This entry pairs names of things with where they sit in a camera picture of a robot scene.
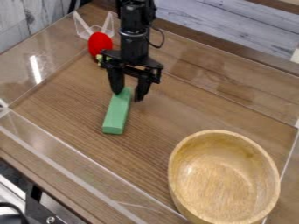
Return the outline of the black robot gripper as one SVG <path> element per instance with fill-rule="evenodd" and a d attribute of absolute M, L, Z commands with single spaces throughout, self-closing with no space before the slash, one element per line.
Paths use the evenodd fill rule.
<path fill-rule="evenodd" d="M 111 90 L 116 95 L 123 91 L 125 75 L 137 78 L 135 101 L 140 102 L 152 83 L 160 83 L 164 66 L 149 57 L 149 31 L 132 33 L 120 30 L 119 34 L 120 49 L 101 51 L 101 66 L 107 69 Z"/>

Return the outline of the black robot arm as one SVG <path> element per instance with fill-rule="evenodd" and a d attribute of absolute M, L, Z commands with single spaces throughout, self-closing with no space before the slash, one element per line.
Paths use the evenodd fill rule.
<path fill-rule="evenodd" d="M 159 84 L 164 65 L 149 57 L 152 22 L 156 19 L 155 0 L 116 0 L 120 19 L 120 49 L 103 49 L 100 65 L 107 69 L 112 92 L 119 95 L 125 86 L 125 75 L 137 78 L 135 101 L 148 94 L 151 85 Z"/>

